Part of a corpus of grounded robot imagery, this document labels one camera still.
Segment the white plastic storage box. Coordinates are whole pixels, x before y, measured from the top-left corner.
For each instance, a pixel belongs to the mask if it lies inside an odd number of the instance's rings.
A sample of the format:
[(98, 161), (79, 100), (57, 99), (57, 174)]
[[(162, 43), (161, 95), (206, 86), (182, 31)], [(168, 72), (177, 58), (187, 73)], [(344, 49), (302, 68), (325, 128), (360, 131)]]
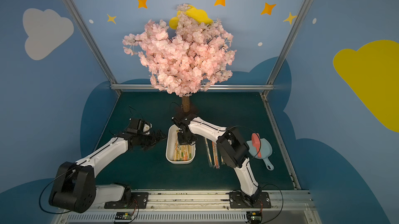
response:
[(180, 165), (180, 164), (189, 164), (191, 163), (194, 158), (195, 158), (195, 153), (196, 153), (196, 146), (190, 145), (191, 146), (191, 154), (192, 157), (188, 161), (183, 160), (183, 153), (182, 153), (182, 146), (180, 145), (180, 150), (181, 150), (181, 160), (180, 161), (174, 161), (174, 152), (175, 152), (175, 142), (178, 141), (177, 134), (178, 134), (178, 127), (175, 125), (172, 125), (169, 130), (168, 130), (168, 136), (167, 136), (167, 145), (166, 145), (166, 159), (175, 165)]

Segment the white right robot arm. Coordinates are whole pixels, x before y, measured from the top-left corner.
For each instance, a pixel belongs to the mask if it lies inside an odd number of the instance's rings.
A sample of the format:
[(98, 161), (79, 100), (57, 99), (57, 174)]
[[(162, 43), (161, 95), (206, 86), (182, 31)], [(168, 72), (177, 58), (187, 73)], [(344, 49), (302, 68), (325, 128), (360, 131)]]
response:
[(217, 126), (193, 114), (173, 117), (172, 122), (179, 129), (177, 140), (181, 145), (194, 144), (198, 135), (215, 143), (225, 164), (234, 169), (244, 198), (251, 203), (258, 201), (261, 190), (250, 167), (249, 146), (235, 126)]

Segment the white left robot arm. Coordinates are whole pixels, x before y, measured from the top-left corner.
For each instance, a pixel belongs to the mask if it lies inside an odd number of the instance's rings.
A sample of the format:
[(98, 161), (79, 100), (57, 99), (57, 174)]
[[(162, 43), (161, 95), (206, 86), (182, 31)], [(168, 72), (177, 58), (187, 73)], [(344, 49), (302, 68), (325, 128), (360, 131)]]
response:
[(83, 213), (96, 204), (131, 207), (134, 198), (129, 185), (97, 185), (96, 177), (111, 162), (132, 148), (139, 146), (149, 150), (165, 138), (161, 130), (154, 131), (152, 124), (146, 120), (131, 119), (123, 131), (93, 153), (76, 162), (64, 162), (59, 166), (50, 184), (49, 205), (76, 213)]

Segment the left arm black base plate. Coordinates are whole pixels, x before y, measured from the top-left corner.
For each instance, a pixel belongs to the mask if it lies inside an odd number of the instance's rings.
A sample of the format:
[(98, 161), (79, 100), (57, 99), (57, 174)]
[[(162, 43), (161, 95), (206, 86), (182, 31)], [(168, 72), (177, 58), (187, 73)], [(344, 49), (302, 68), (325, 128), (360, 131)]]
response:
[(105, 209), (145, 209), (148, 203), (148, 192), (131, 192), (123, 195), (119, 201), (106, 202)]

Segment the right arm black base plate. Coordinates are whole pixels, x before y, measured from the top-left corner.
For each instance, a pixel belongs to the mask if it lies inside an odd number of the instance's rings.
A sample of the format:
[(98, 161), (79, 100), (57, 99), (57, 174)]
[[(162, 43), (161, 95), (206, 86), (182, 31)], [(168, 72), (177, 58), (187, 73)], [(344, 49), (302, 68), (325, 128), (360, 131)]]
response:
[(241, 191), (231, 191), (228, 193), (230, 208), (272, 208), (271, 199), (267, 192), (262, 192), (257, 200), (250, 200)]

